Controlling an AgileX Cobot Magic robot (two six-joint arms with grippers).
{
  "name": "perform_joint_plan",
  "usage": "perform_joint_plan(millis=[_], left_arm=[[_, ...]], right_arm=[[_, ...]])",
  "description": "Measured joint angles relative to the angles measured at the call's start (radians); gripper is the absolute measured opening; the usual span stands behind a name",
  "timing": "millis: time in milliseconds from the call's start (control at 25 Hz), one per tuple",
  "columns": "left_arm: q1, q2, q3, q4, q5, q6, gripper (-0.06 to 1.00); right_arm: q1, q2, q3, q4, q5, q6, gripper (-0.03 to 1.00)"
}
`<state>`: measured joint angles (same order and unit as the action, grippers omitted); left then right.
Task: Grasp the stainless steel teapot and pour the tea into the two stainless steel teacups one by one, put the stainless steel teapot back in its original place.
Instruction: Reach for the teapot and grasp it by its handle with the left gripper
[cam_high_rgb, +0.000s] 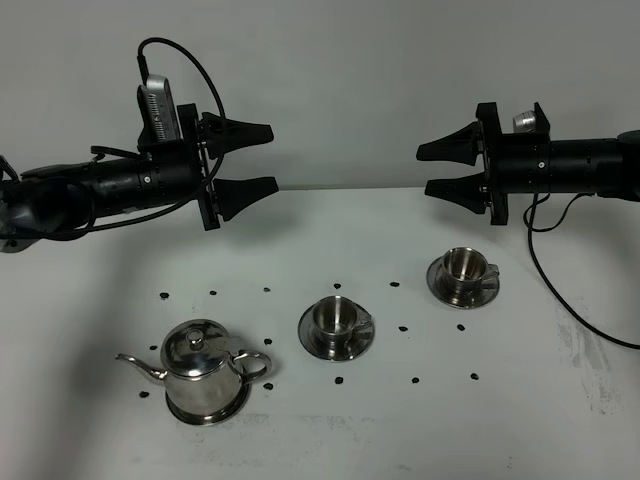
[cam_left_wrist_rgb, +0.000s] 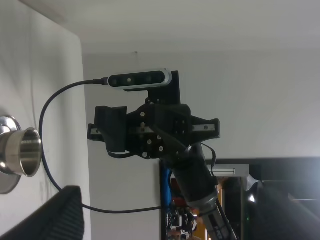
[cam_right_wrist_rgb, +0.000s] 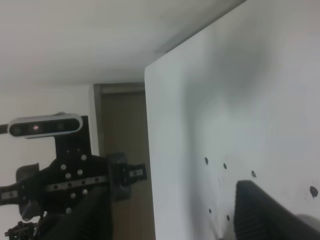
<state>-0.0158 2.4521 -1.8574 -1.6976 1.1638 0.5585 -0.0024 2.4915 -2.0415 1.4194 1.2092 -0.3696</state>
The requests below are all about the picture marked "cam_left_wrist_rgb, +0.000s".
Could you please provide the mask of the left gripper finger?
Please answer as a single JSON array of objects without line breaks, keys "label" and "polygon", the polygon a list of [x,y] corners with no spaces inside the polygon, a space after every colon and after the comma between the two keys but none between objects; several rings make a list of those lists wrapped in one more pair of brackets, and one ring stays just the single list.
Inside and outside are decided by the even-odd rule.
[{"label": "left gripper finger", "polygon": [[2,240],[82,240],[84,211],[79,186],[66,186]]}]

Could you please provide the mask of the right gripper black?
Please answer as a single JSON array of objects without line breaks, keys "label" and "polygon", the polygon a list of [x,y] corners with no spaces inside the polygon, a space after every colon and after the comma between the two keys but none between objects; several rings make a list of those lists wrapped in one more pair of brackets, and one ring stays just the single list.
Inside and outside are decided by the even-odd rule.
[{"label": "right gripper black", "polygon": [[193,116],[189,106],[181,103],[179,72],[170,72],[170,84],[134,90],[108,86],[110,76],[96,79],[97,85],[126,92],[146,91],[148,96],[133,112],[128,112],[126,106],[97,106],[94,123],[88,125],[88,140],[104,143],[108,154],[114,158],[158,159],[220,138],[220,120]]}]

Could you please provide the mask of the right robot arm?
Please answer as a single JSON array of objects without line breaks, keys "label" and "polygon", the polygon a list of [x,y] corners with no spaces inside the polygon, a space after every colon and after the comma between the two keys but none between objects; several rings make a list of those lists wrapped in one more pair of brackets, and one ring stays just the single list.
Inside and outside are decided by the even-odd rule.
[{"label": "right robot arm", "polygon": [[187,205],[199,211],[209,236],[236,239],[218,202],[218,181],[207,167],[201,146],[220,137],[220,121],[195,117],[181,103],[179,73],[163,69],[114,74],[94,83],[127,92],[147,91],[148,96],[133,112],[125,106],[96,107],[87,138],[103,142],[115,159],[160,159],[174,174]]}]

